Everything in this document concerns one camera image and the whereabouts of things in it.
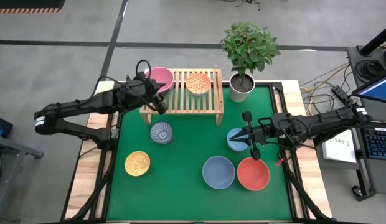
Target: pink bowl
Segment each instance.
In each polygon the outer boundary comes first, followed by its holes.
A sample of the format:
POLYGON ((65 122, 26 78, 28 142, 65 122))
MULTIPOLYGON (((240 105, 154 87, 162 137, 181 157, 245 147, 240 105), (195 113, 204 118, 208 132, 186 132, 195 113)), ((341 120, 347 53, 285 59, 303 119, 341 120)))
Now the pink bowl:
POLYGON ((165 83, 166 85, 161 87, 158 93, 162 93, 166 90, 170 90, 174 86, 174 74, 164 67, 156 67, 151 70, 150 78, 156 80, 158 83, 165 83))

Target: blue screen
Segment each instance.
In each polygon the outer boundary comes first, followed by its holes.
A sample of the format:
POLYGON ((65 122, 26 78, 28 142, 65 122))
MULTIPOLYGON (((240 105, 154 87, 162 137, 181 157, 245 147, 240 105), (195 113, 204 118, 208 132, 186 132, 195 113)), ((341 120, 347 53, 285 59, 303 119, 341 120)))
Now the blue screen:
POLYGON ((380 100, 386 100, 386 77, 358 92, 358 94, 380 100))

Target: potted plant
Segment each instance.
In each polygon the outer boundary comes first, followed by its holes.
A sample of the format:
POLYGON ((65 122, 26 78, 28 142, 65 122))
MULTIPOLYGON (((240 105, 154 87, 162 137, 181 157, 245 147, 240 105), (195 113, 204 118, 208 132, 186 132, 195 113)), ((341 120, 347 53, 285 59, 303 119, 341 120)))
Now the potted plant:
POLYGON ((251 22, 232 24, 226 30, 227 36, 221 40, 223 51, 232 61, 232 71, 236 71, 229 80, 230 97, 234 102, 243 102, 255 87, 254 78, 247 70, 262 72, 265 64, 272 64, 272 58, 280 55, 276 48, 276 37, 272 37, 266 27, 261 29, 251 22))

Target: table leg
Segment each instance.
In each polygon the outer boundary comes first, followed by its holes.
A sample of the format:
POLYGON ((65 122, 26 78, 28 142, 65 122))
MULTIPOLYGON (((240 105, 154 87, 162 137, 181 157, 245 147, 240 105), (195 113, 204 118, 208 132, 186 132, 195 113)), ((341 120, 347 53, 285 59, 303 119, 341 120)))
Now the table leg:
POLYGON ((215 119, 216 119, 216 122, 217 122, 217 126, 220 126, 221 122, 222 122, 222 118, 224 118, 224 115, 223 114, 217 114, 215 115, 215 119))
POLYGON ((151 124, 151 114, 141 114, 143 121, 147 124, 151 124))

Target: white flower pot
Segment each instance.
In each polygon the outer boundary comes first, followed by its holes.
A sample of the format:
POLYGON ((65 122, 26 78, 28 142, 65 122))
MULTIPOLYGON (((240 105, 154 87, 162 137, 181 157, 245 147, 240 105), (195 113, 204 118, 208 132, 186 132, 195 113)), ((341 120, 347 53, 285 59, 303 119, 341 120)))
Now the white flower pot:
POLYGON ((241 102, 243 102, 243 101, 248 97, 248 95, 254 90, 254 88, 255 88, 255 80, 254 80, 254 78, 253 78, 250 74, 248 74, 248 73, 246 72, 246 76, 250 77, 251 80, 253 81, 253 88, 252 88, 250 91, 246 92, 246 93, 242 93, 242 92, 239 92, 239 91, 235 90, 235 89, 233 88, 233 86, 232 86, 231 80, 232 80, 232 78, 233 78, 235 75, 238 75, 238 72, 234 73, 234 74, 230 77, 230 79, 229 79, 230 99, 232 99, 232 101, 234 101, 234 102, 236 102, 236 103, 241 103, 241 102))

